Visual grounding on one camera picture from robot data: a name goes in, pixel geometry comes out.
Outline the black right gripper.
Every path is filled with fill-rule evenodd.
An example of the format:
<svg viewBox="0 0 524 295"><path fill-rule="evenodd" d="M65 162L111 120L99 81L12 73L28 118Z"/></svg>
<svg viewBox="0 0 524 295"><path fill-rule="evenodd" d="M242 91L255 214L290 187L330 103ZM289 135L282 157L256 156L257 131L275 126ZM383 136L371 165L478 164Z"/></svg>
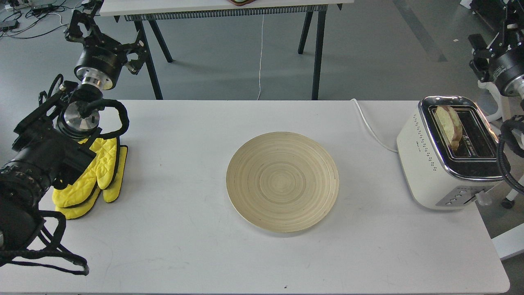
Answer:
<svg viewBox="0 0 524 295"><path fill-rule="evenodd" d="M502 96L523 97L524 5L522 0L502 0L502 3L503 19L489 45L481 34L468 36L473 55L469 66L479 82L493 82ZM490 62L495 52L506 53Z"/></svg>

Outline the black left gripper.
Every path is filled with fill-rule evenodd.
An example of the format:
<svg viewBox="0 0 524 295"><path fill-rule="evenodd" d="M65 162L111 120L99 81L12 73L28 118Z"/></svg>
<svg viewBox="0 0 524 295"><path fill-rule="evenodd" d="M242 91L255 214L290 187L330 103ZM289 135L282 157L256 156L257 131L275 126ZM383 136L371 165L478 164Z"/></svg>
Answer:
<svg viewBox="0 0 524 295"><path fill-rule="evenodd" d="M148 57L144 34L137 32L133 43L122 44L108 35L102 35L94 20L95 12L74 10L71 21L64 31L66 41L80 43L84 50L74 69L82 85L99 90L111 90L116 86L120 72L125 66L138 75Z"/></svg>

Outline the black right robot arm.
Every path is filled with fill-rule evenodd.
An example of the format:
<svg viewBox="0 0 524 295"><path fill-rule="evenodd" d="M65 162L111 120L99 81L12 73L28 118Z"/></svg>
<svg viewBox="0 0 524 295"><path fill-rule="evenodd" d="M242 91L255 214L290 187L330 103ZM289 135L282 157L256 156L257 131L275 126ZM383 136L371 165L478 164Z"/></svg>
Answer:
<svg viewBox="0 0 524 295"><path fill-rule="evenodd" d="M490 45L487 45L479 34L469 36L468 40L473 48L473 58L469 66L480 82L494 83L500 95L523 98L523 1L509 0L502 9L504 18ZM509 148L515 155L523 157L523 149L513 134L514 130L523 132L522 115L515 115L501 125L497 164L504 181L512 189L523 194L523 185L511 175L504 153L504 149Z"/></svg>

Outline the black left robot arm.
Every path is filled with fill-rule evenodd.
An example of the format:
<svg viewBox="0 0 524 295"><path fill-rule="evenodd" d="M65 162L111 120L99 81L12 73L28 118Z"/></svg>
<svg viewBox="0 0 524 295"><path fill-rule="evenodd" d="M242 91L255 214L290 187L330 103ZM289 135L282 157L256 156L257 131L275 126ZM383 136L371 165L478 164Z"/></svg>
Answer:
<svg viewBox="0 0 524 295"><path fill-rule="evenodd" d="M101 6L101 0L84 2L64 32L67 41L84 47L74 69L79 83L57 75L50 90L39 94L39 106L15 127L17 155L1 168L2 266L36 266L37 259L58 257L81 270L53 269L89 273L87 261L61 244L64 214L41 210L39 202L48 189L73 185L95 163L97 139L116 139L129 129L124 105L102 92L116 86L123 67L137 74L147 51L141 32L128 44L103 34L94 21Z"/></svg>

